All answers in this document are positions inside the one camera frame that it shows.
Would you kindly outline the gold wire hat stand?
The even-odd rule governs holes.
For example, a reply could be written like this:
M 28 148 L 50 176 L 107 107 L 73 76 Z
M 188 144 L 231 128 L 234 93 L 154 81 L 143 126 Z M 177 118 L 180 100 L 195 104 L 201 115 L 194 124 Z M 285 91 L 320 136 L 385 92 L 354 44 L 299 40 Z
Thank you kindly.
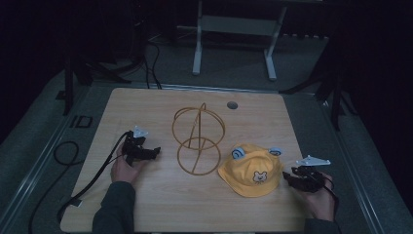
M 189 112 L 195 112 L 194 121 L 192 124 L 191 132 L 189 136 L 185 140 L 181 140 L 178 138 L 178 134 L 175 130 L 177 126 L 178 119 Z M 221 136 L 218 140 L 212 140 L 210 137 L 206 137 L 203 135 L 203 115 L 206 114 L 214 119 L 217 124 L 220 126 L 221 129 Z M 209 110 L 207 108 L 207 104 L 204 102 L 199 107 L 183 107 L 178 109 L 173 116 L 173 121 L 171 124 L 171 132 L 173 138 L 179 144 L 178 149 L 176 151 L 176 160 L 179 167 L 187 174 L 191 176 L 206 176 L 211 174 L 214 170 L 217 169 L 219 163 L 221 161 L 221 150 L 219 148 L 219 143 L 223 140 L 226 135 L 226 126 L 224 120 L 214 111 Z M 181 160 L 181 149 L 186 148 L 188 150 L 194 150 L 197 152 L 197 158 L 194 162 L 193 168 L 191 170 L 186 169 Z M 202 157 L 204 151 L 209 150 L 211 148 L 215 148 L 217 151 L 218 159 L 216 164 L 207 172 L 204 173 L 196 173 L 196 168 L 199 164 L 199 161 Z

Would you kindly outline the person's left hand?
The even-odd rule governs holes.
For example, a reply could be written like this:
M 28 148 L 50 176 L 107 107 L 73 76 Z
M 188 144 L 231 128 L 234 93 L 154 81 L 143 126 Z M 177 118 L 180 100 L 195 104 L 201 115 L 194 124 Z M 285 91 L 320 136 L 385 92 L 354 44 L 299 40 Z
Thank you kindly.
M 116 150 L 117 158 L 111 169 L 111 180 L 113 182 L 121 181 L 134 184 L 147 165 L 147 161 L 139 161 L 131 166 L 126 162 L 122 149 L 123 145 L 120 145 Z

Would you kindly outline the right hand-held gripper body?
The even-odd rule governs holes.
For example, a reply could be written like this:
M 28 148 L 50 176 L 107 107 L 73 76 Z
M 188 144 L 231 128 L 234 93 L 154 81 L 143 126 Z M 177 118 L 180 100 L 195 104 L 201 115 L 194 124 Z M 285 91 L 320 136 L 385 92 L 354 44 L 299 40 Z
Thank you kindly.
M 286 174 L 289 186 L 303 192 L 315 193 L 325 186 L 325 176 L 320 173 L 316 166 L 328 166 L 329 160 L 320 159 L 308 155 L 296 162 L 297 167 L 292 167 L 292 175 Z

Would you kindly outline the person's right hand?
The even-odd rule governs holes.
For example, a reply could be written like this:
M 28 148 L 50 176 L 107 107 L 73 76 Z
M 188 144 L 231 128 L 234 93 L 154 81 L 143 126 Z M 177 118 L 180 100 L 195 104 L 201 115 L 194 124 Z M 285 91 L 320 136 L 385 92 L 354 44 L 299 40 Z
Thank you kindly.
M 298 191 L 298 194 L 303 198 L 308 210 L 313 218 L 333 221 L 335 218 L 335 200 L 329 192 L 332 188 L 332 177 L 327 174 L 324 176 L 323 189 L 315 193 Z

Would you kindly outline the yellow bear bucket hat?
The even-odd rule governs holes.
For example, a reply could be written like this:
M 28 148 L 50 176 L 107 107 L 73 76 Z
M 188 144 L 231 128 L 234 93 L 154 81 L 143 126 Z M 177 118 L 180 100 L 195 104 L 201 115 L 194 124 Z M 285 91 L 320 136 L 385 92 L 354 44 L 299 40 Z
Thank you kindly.
M 246 198 L 265 196 L 275 190 L 281 180 L 282 150 L 264 148 L 251 143 L 236 144 L 218 168 L 220 177 L 239 195 Z

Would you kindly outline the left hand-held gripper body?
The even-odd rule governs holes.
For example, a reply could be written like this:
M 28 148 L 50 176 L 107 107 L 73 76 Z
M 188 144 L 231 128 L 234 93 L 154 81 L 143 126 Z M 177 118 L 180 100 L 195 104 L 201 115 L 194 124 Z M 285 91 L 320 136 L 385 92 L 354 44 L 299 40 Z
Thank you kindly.
M 153 160 L 154 151 L 145 149 L 143 143 L 148 133 L 135 126 L 132 131 L 127 132 L 122 153 L 127 156 L 126 162 L 131 166 L 135 160 Z

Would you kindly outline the white metal table frame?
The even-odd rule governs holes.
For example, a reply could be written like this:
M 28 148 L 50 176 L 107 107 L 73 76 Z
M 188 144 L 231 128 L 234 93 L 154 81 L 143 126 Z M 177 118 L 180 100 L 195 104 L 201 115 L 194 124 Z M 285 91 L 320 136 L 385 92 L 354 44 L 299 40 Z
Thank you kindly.
M 282 26 L 287 10 L 295 4 L 318 4 L 322 0 L 269 0 L 272 4 L 277 4 L 280 9 L 276 19 L 249 19 L 241 17 L 229 17 L 208 15 L 204 11 L 206 0 L 194 0 L 197 2 L 197 24 L 196 47 L 193 58 L 192 74 L 201 74 L 203 58 L 203 33 L 218 32 L 226 34 L 240 34 L 265 36 L 270 38 L 270 44 L 263 51 L 263 57 L 267 70 L 267 76 L 271 81 L 275 81 L 277 70 L 273 60 L 276 44 L 281 35 Z

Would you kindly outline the black floor bracket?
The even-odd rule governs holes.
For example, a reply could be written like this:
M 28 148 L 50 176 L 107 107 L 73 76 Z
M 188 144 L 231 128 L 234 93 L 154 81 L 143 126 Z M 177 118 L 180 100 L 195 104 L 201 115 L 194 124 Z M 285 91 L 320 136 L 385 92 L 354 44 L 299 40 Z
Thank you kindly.
M 70 123 L 70 128 L 89 128 L 93 119 L 92 116 L 76 115 Z

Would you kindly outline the black tripod stand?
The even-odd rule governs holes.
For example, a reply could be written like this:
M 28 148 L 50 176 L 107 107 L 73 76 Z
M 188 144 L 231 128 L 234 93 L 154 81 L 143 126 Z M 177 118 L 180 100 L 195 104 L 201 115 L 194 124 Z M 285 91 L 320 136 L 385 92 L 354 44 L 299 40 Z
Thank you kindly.
M 280 91 L 280 94 L 292 95 L 319 83 L 315 98 L 317 101 L 327 101 L 332 97 L 330 121 L 333 128 L 339 131 L 343 81 L 346 72 L 347 65 L 344 62 L 341 42 L 338 38 L 330 37 L 309 78 L 292 88 Z
M 129 84 L 120 74 L 143 63 L 146 35 L 143 27 L 127 19 L 86 19 L 62 26 L 56 39 L 63 52 L 63 114 L 74 105 L 74 77 L 89 86 L 94 70 L 106 80 Z

